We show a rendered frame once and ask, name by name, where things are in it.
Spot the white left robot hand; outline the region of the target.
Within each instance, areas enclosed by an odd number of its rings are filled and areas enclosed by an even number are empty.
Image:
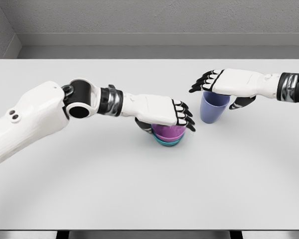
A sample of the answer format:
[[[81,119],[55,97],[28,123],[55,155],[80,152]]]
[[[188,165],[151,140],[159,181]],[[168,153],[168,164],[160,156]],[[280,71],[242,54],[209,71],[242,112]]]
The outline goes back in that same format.
[[[195,132],[195,122],[189,106],[170,97],[144,95],[145,102],[141,112],[135,117],[136,124],[144,131],[153,133],[153,124],[162,126],[181,126]]]

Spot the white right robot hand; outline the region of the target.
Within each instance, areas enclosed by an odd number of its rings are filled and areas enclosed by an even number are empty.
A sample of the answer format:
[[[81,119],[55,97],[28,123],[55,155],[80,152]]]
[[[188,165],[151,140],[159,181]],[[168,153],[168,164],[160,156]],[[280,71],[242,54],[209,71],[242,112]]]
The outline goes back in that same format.
[[[211,70],[202,75],[191,86],[190,93],[213,92],[225,96],[235,96],[229,107],[231,110],[243,108],[256,99],[257,81],[261,74],[238,69]]]

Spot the purple bowl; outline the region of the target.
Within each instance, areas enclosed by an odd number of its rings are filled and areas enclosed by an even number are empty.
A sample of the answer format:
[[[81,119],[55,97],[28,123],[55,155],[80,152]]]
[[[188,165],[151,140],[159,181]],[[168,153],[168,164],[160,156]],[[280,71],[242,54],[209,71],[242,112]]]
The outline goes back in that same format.
[[[186,131],[184,126],[179,125],[171,125],[171,126],[164,126],[159,124],[152,124],[151,125],[154,134],[162,141],[165,142],[172,142],[179,140]]]

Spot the blue-violet cup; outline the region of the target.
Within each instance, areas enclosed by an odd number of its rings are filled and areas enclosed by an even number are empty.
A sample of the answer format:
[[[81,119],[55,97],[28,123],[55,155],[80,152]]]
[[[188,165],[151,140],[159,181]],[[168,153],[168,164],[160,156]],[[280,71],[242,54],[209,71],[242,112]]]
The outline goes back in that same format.
[[[229,104],[230,96],[204,91],[201,98],[200,118],[205,123],[215,123]]]

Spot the teal bowl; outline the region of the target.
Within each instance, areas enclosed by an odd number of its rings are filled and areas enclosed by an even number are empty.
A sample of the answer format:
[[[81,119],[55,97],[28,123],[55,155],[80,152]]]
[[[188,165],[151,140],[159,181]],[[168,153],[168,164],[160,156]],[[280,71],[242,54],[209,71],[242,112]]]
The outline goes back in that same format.
[[[184,137],[184,134],[178,140],[173,141],[173,142],[163,141],[163,140],[159,139],[155,134],[153,134],[153,136],[156,139],[156,141],[163,146],[175,146],[182,140],[182,138]]]

